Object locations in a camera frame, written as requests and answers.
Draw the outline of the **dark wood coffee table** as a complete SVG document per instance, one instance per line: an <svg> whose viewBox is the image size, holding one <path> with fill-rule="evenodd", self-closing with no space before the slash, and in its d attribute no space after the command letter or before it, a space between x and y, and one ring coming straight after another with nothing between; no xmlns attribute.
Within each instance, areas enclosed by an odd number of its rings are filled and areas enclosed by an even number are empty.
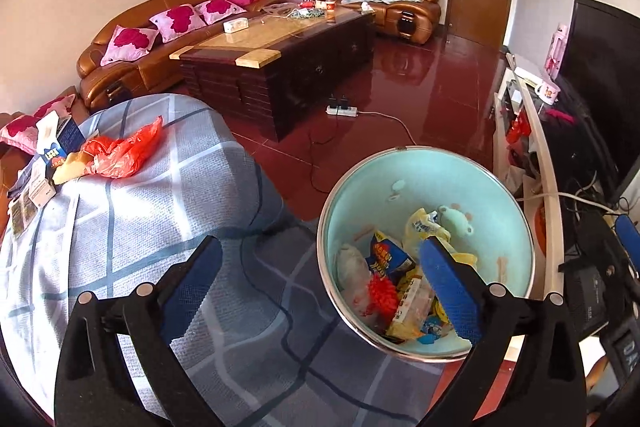
<svg viewBox="0 0 640 427"><path fill-rule="evenodd" d="M190 95L224 116L243 118L273 141L309 109L343 93L341 83L371 65L374 15L338 8L331 17L255 16L171 54Z"/></svg>

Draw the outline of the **pink cushion right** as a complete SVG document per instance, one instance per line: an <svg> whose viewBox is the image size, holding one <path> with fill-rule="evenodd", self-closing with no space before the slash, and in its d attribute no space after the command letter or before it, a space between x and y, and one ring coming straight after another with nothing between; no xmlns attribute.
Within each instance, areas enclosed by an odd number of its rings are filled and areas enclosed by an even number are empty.
<svg viewBox="0 0 640 427"><path fill-rule="evenodd" d="M207 26L225 20L232 15L245 13L242 6L229 0L208 0L194 6L196 12Z"/></svg>

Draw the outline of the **red plastic bag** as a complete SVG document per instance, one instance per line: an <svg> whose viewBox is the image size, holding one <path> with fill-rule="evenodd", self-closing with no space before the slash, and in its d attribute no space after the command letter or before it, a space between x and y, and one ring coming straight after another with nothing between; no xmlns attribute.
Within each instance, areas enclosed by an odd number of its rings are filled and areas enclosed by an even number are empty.
<svg viewBox="0 0 640 427"><path fill-rule="evenodd" d="M152 124L146 124L126 139L113 140L107 136L97 136L88 140L80 149L82 153L92 157L84 173L108 179L133 176L155 153L160 143L163 123L163 117L157 116Z"/></svg>

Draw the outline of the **red foam net sleeve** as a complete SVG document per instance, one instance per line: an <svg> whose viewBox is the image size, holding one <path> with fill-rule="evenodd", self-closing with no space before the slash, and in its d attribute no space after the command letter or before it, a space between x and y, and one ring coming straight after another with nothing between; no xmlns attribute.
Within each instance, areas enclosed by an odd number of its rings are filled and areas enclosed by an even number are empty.
<svg viewBox="0 0 640 427"><path fill-rule="evenodd" d="M387 277L373 274L368 283L368 310L383 326L390 325L399 306L396 287Z"/></svg>

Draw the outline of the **clear yellow-black sachet pack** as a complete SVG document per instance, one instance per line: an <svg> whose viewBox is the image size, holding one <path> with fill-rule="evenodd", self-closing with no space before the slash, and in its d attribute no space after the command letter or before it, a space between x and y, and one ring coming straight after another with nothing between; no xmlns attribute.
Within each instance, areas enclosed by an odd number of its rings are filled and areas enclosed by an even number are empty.
<svg viewBox="0 0 640 427"><path fill-rule="evenodd" d="M9 205L11 231L14 239L18 239L29 227L38 212L37 205L27 192L23 192Z"/></svg>

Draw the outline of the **pink cushion middle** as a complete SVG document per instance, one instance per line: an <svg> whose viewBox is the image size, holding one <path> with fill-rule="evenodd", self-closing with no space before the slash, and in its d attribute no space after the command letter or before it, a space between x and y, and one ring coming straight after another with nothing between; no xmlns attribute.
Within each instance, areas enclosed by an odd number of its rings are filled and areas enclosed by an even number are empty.
<svg viewBox="0 0 640 427"><path fill-rule="evenodd" d="M193 5L180 4L157 13L150 18L150 22L160 32L163 43L174 41L194 30L206 27Z"/></svg>

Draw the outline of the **yellow sponge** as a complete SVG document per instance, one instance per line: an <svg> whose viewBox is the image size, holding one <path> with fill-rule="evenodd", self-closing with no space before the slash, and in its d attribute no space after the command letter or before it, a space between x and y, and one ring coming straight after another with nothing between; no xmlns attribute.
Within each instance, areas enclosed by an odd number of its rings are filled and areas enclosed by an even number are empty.
<svg viewBox="0 0 640 427"><path fill-rule="evenodd" d="M91 172L93 156L80 150L70 153L63 164L56 167L52 176L54 185L62 185L70 180L81 178Z"/></svg>

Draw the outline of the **orange-lid jar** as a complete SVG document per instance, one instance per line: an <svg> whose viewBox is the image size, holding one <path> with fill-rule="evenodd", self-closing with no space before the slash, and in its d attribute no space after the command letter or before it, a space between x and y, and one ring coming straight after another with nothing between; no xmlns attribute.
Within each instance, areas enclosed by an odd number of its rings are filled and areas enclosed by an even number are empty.
<svg viewBox="0 0 640 427"><path fill-rule="evenodd" d="M335 22L335 0L326 0L326 20L329 23Z"/></svg>

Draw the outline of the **pink cushion left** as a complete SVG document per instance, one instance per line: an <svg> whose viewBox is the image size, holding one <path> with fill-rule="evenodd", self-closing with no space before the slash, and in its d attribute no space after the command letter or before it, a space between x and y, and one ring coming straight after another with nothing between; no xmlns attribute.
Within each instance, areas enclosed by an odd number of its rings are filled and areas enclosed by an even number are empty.
<svg viewBox="0 0 640 427"><path fill-rule="evenodd" d="M105 67L117 62L135 62L148 55L160 32L152 28L131 28L117 25L100 65Z"/></svg>

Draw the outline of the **long brown leather sofa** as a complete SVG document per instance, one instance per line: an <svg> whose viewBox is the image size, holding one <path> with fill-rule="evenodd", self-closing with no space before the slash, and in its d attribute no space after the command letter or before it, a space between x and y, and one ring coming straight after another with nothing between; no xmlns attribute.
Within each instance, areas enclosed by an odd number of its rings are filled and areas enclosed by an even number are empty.
<svg viewBox="0 0 640 427"><path fill-rule="evenodd" d="M152 28L156 26L150 18L180 4L198 5L208 0L148 0L120 13L110 20L93 37L88 48L77 61L80 77L79 94L91 113L116 104L126 93L134 98L158 93L182 80L179 64L169 55L184 46L190 46L222 31L222 20L213 25L194 30L182 37L163 43L160 34L148 55L135 62L117 62L105 67L100 65L108 42L117 25L131 28ZM278 0L229 0L245 10L248 15L258 13Z"/></svg>

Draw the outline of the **white tissue box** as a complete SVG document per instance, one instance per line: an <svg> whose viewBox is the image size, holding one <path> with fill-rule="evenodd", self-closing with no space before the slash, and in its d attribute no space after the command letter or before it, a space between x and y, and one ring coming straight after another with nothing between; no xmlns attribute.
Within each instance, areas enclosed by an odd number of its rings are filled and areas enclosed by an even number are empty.
<svg viewBox="0 0 640 427"><path fill-rule="evenodd" d="M250 23L246 17L235 18L234 20L226 20L224 22L224 32L226 34L234 34L250 27Z"/></svg>

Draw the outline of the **red blue snack wrapper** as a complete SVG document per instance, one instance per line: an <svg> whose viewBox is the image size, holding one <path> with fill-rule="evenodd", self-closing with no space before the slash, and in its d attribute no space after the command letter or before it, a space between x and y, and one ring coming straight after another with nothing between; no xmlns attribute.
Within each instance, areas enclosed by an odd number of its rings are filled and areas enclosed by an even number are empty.
<svg viewBox="0 0 640 427"><path fill-rule="evenodd" d="M381 231L375 231L371 237L366 262L372 274L378 274L381 279L389 279L392 283L397 283L416 267L395 239Z"/></svg>

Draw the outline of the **yellow plastic bag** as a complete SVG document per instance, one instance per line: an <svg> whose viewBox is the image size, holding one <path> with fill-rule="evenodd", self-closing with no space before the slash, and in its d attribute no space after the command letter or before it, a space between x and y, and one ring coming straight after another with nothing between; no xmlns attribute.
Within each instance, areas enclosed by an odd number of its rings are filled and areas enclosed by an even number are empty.
<svg viewBox="0 0 640 427"><path fill-rule="evenodd" d="M471 265L473 268L477 267L477 257L475 255L458 253L454 246L451 245L451 234L437 222L437 211L427 212L424 208L419 208L410 216L405 225L402 249L414 262L418 263L420 245L430 237L436 237L457 262Z"/></svg>

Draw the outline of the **white medicine box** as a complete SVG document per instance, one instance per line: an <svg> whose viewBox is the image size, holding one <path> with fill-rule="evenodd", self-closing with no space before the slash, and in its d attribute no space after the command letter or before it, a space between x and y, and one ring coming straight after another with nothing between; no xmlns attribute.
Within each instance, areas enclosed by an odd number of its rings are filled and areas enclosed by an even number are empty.
<svg viewBox="0 0 640 427"><path fill-rule="evenodd" d="M28 184L28 197L37 208L42 208L55 196L54 185L47 178L47 168L32 168Z"/></svg>

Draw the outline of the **blue LOOK snack box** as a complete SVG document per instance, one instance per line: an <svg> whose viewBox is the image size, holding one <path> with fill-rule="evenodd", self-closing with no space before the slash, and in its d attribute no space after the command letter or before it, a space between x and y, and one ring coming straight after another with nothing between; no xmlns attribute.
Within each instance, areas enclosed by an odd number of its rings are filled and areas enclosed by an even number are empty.
<svg viewBox="0 0 640 427"><path fill-rule="evenodd" d="M47 113L37 122L37 153L47 166L56 168L76 153L85 142L85 137L72 116Z"/></svg>

